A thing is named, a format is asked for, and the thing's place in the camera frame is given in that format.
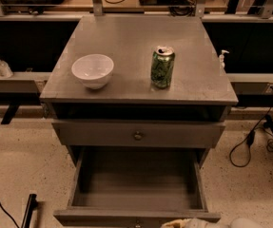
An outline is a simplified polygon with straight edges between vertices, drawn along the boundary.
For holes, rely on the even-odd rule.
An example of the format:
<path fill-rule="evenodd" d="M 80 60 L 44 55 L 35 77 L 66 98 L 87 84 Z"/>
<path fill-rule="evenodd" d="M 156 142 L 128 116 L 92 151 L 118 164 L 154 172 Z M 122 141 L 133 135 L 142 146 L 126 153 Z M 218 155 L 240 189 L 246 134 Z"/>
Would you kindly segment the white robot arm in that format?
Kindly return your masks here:
<path fill-rule="evenodd" d="M 248 218 L 236 218 L 230 224 L 213 223 L 199 218 L 175 219 L 164 223 L 161 228 L 263 228 Z"/>

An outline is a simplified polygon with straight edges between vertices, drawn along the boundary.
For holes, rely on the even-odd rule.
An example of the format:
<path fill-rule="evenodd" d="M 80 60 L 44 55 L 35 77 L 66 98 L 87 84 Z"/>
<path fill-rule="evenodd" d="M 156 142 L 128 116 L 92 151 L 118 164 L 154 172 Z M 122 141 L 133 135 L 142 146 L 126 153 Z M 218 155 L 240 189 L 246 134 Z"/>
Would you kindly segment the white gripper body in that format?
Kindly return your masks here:
<path fill-rule="evenodd" d="M 198 218 L 193 218 L 188 222 L 186 228 L 229 228 L 229 226 L 221 223 L 212 223 Z"/>

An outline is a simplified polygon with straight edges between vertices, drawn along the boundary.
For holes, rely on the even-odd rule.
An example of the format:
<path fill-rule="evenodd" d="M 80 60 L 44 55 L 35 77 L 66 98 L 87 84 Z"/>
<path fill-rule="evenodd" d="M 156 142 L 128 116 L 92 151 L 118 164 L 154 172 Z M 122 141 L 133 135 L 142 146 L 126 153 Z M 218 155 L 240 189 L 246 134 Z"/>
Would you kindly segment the yellow lattice gripper finger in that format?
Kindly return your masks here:
<path fill-rule="evenodd" d="M 185 228 L 189 222 L 189 218 L 175 219 L 162 224 L 161 228 Z"/>

